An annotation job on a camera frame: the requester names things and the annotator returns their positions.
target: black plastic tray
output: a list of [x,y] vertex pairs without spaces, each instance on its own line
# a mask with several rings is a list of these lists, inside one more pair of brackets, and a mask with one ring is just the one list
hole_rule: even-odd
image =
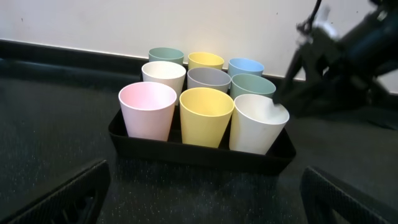
[[218,149],[182,144],[178,106],[174,111],[167,142],[128,137],[121,110],[109,124],[109,134],[116,151],[119,156],[125,158],[152,159],[231,171],[277,175],[296,155],[285,129],[279,134],[266,155],[229,150],[230,129],[229,124]]

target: pastel cup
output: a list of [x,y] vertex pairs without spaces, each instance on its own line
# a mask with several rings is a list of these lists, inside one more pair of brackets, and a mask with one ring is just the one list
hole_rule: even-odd
[[246,58],[232,58],[228,63],[228,75],[234,77],[237,74],[252,74],[261,76],[264,66],[255,60]]
[[176,100],[175,91],[161,83],[124,87],[119,101],[129,137],[167,141]]
[[182,142],[218,147],[234,110],[226,93],[212,88],[192,88],[180,96]]
[[240,95],[234,103],[229,148],[265,155],[289,120],[289,112],[261,95]]
[[243,94],[257,94],[271,98],[276,91],[275,85],[266,78],[251,74],[238,74],[232,77],[232,99]]
[[180,97],[184,84],[186,69],[173,62],[156,61],[142,66],[142,79],[144,82],[157,82],[167,85]]
[[184,61],[184,53],[181,50],[157,47],[149,50],[149,62],[166,61],[174,62],[182,65]]
[[222,69],[224,59],[215,54],[206,52],[195,52],[188,55],[188,70],[193,68],[216,68]]
[[207,87],[226,93],[231,77],[215,68],[193,68],[188,71],[188,89]]

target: cup rim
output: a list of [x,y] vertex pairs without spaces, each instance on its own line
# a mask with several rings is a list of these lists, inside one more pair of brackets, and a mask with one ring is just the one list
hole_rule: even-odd
[[[154,54],[151,53],[151,50],[156,50],[156,49],[175,50],[175,51],[178,51],[179,53],[181,53],[182,56],[181,56],[181,57],[176,57],[176,58],[163,58],[163,57],[158,57],[158,56],[155,56]],[[176,60],[176,59],[184,58],[184,53],[183,53],[181,50],[179,50],[179,49],[174,49],[174,48],[171,48],[171,47],[155,47],[155,48],[153,48],[153,49],[150,49],[150,50],[148,51],[148,54],[149,54],[150,56],[152,56],[152,57],[159,58],[159,59],[162,59],[162,60]]]
[[[166,64],[169,64],[169,65],[172,64],[173,66],[176,66],[176,67],[178,67],[179,69],[182,68],[182,69],[184,70],[184,73],[182,73],[182,70],[181,70],[181,74],[182,74],[182,75],[179,75],[179,76],[173,77],[173,78],[165,78],[165,77],[155,77],[155,76],[153,76],[153,75],[151,75],[151,74],[149,74],[149,73],[147,73],[147,72],[144,71],[144,68],[145,68],[145,67],[147,67],[147,66],[149,66],[149,65],[152,65],[152,64],[155,64],[155,63],[160,63],[160,64],[166,63]],[[159,80],[174,80],[174,79],[178,79],[178,78],[183,77],[183,76],[187,73],[187,70],[184,68],[184,66],[179,65],[179,64],[174,63],[174,62],[154,61],[154,62],[147,62],[147,63],[145,63],[145,64],[141,67],[141,72],[142,72],[142,73],[145,73],[147,76],[149,76],[149,77],[151,77],[151,78],[156,78],[156,79],[159,79]]]
[[[223,63],[214,63],[214,64],[201,63],[201,62],[198,62],[198,61],[193,60],[193,59],[191,58],[191,55],[194,55],[194,54],[207,54],[207,55],[216,56],[216,57],[222,59]],[[200,65],[210,65],[210,66],[224,65],[224,63],[225,63],[225,61],[224,61],[224,59],[223,59],[222,57],[220,57],[220,56],[218,56],[218,55],[215,55],[215,54],[213,54],[213,53],[209,53],[209,52],[192,52],[192,53],[190,53],[190,54],[188,55],[188,60],[191,60],[192,62],[198,63],[198,64],[200,64]]]
[[[155,85],[160,85],[160,86],[163,86],[163,87],[166,86],[166,88],[168,88],[169,90],[172,90],[172,91],[174,92],[174,101],[173,101],[171,104],[169,104],[169,105],[166,105],[166,106],[161,107],[161,108],[156,108],[156,109],[142,109],[142,108],[136,108],[136,107],[134,107],[134,106],[129,106],[127,103],[123,102],[123,100],[120,98],[120,94],[122,93],[122,91],[123,91],[125,88],[130,87],[130,86],[133,86],[133,85],[142,85],[143,83],[155,83]],[[125,87],[123,87],[123,88],[119,91],[118,98],[119,98],[119,102],[121,102],[124,106],[127,106],[127,107],[130,108],[130,109],[134,109],[134,110],[138,110],[138,111],[159,111],[159,110],[163,110],[163,109],[165,109],[165,108],[168,108],[168,107],[171,106],[171,105],[174,105],[174,104],[175,104],[175,101],[177,100],[177,93],[174,91],[173,88],[169,87],[168,85],[164,85],[163,83],[157,83],[157,82],[136,82],[136,83],[133,83],[133,84],[130,84],[130,85],[126,85]]]
[[[238,84],[236,84],[236,83],[234,82],[234,77],[235,77],[235,76],[238,76],[238,75],[250,75],[250,76],[259,77],[259,78],[261,78],[261,79],[264,79],[267,83],[270,83],[270,84],[274,87],[274,91],[265,92],[265,93],[259,93],[259,92],[250,91],[250,90],[247,90],[247,89],[245,89],[245,88],[242,88],[242,87],[240,87]],[[245,74],[245,73],[237,74],[237,75],[234,75],[234,76],[231,78],[231,82],[232,82],[236,87],[240,88],[241,90],[248,91],[248,92],[254,93],[254,94],[271,94],[271,93],[273,93],[273,92],[276,91],[276,86],[275,86],[271,81],[269,81],[268,79],[266,79],[266,78],[264,78],[264,77],[260,77],[260,76],[258,76],[258,75]]]
[[281,124],[285,124],[285,123],[287,123],[287,122],[289,121],[289,119],[290,119],[290,113],[289,113],[289,111],[286,109],[286,107],[284,107],[283,105],[280,105],[280,106],[283,107],[284,111],[286,111],[286,113],[287,113],[287,118],[286,118],[286,120],[284,120],[283,122],[280,122],[280,123],[271,124],[271,123],[267,123],[267,122],[262,122],[262,121],[258,121],[258,120],[256,120],[256,119],[253,119],[253,118],[249,117],[248,115],[244,114],[244,113],[236,106],[236,99],[238,99],[238,98],[240,98],[240,97],[244,97],[244,96],[246,96],[246,95],[253,95],[253,96],[255,96],[255,97],[261,97],[261,98],[265,97],[265,98],[268,98],[268,99],[272,100],[272,99],[269,98],[269,97],[261,96],[261,95],[257,95],[257,94],[242,94],[242,95],[237,96],[237,97],[235,98],[235,100],[234,100],[235,108],[236,108],[236,110],[239,111],[239,113],[241,113],[241,114],[242,114],[243,116],[245,116],[246,118],[248,118],[248,119],[250,119],[250,120],[252,120],[252,121],[261,123],[261,124],[266,124],[266,125],[281,125]]
[[222,71],[222,70],[220,70],[220,69],[217,69],[217,68],[200,67],[200,69],[210,69],[210,70],[214,70],[214,71],[217,71],[217,72],[222,72],[222,73],[224,73],[224,74],[229,78],[229,82],[228,82],[228,83],[220,84],[220,85],[213,85],[213,84],[202,83],[202,82],[199,82],[199,81],[197,81],[196,79],[194,79],[194,78],[192,78],[192,77],[190,76],[189,72],[191,72],[192,70],[195,70],[195,69],[198,69],[198,68],[190,69],[190,70],[187,72],[187,76],[188,76],[190,79],[192,79],[193,81],[195,81],[195,82],[197,82],[197,83],[199,83],[199,84],[202,84],[202,85],[207,85],[207,86],[225,86],[225,85],[229,85],[229,84],[231,83],[231,81],[232,81],[232,78],[230,77],[230,75],[228,75],[227,73],[225,73],[224,71]]
[[[233,64],[231,63],[232,60],[236,60],[236,59],[238,59],[238,60],[247,60],[247,61],[254,62],[254,63],[256,63],[256,64],[261,65],[262,69],[261,69],[261,70],[247,70],[247,69],[239,68],[239,67],[237,67],[237,66],[235,66],[235,65],[233,65]],[[229,64],[230,66],[234,67],[234,68],[241,69],[241,70],[245,70],[245,71],[248,71],[248,72],[262,72],[262,71],[264,71],[264,69],[265,69],[265,67],[263,66],[262,63],[260,63],[260,62],[258,62],[258,61],[255,61],[255,60],[252,60],[252,59],[248,59],[248,58],[231,58],[231,59],[229,60],[228,64]]]
[[[186,92],[188,92],[188,91],[195,91],[195,90],[197,90],[197,89],[209,89],[210,91],[218,91],[218,92],[224,94],[225,96],[227,96],[227,97],[232,101],[232,109],[229,110],[229,111],[228,111],[227,113],[225,113],[225,114],[221,114],[221,115],[217,115],[217,116],[215,116],[215,115],[200,114],[200,113],[196,113],[196,112],[194,112],[194,111],[188,109],[188,108],[182,103],[181,97],[183,96],[184,93],[186,93]],[[219,118],[219,117],[222,117],[222,116],[225,116],[225,115],[227,115],[227,114],[232,113],[232,112],[234,111],[234,109],[235,109],[235,102],[234,102],[234,100],[232,100],[232,98],[231,98],[228,94],[224,93],[223,91],[219,91],[219,90],[216,90],[216,89],[213,89],[213,88],[197,87],[197,88],[191,88],[191,89],[189,89],[189,90],[185,90],[184,92],[181,93],[180,99],[179,99],[179,100],[180,100],[180,105],[183,106],[187,111],[189,111],[189,112],[191,112],[191,113],[193,113],[193,114],[195,114],[195,115],[204,116],[204,117],[207,117],[207,118]]]

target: white wall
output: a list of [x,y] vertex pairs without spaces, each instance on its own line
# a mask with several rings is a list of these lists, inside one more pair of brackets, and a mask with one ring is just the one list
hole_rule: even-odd
[[[324,0],[344,34],[373,7]],[[258,60],[283,76],[296,48],[295,25],[315,0],[0,0],[0,39],[147,57],[167,46]],[[383,78],[398,93],[398,75]]]

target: black speckled surface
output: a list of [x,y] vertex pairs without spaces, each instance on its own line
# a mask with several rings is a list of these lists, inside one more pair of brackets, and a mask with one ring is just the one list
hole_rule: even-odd
[[278,177],[119,159],[108,124],[118,88],[136,78],[112,77],[0,61],[0,207],[102,157],[112,183],[98,223],[306,223],[299,183],[309,165],[398,208],[398,132],[363,124],[290,121],[297,156]]

